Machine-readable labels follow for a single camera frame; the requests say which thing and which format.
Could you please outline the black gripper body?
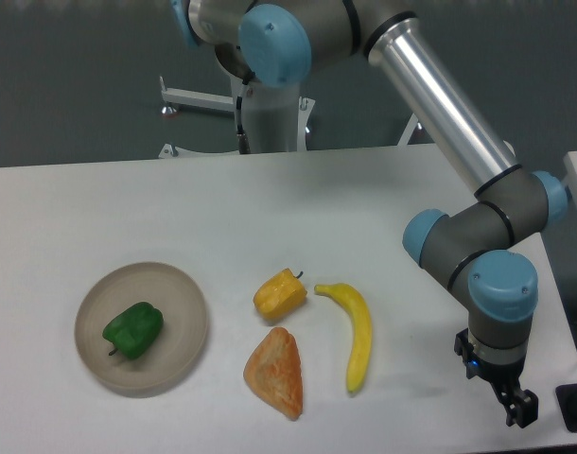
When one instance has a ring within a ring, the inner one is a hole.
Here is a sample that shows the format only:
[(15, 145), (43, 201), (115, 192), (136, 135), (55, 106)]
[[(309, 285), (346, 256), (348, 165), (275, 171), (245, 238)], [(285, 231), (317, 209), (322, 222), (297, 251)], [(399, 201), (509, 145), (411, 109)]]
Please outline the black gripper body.
[(469, 333), (468, 329), (455, 337), (454, 352), (462, 359), (466, 376), (494, 384), (518, 384), (526, 358), (526, 342), (513, 348), (490, 347)]

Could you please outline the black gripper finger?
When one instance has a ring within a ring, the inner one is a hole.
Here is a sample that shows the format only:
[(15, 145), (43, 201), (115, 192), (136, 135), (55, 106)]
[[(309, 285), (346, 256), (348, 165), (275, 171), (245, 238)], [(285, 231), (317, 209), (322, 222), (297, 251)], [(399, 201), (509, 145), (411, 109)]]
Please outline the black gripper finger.
[(538, 397), (520, 387), (519, 379), (507, 377), (491, 383), (498, 402), (506, 412), (506, 425), (526, 428), (538, 418)]

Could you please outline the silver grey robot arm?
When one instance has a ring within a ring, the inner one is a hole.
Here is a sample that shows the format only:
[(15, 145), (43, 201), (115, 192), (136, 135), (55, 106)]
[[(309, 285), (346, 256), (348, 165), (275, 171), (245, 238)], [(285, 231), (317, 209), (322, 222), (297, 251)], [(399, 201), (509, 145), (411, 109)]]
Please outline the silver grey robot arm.
[(426, 210), (403, 246), (468, 313), (454, 349), (468, 377), (488, 382), (508, 425), (538, 415), (520, 387), (538, 277), (512, 247), (567, 211), (561, 182), (528, 172), (485, 123), (429, 49), (416, 14), (399, 1), (175, 1), (186, 44), (228, 48), (239, 73), (276, 89), (356, 53), (380, 68), (473, 191), (455, 216)]

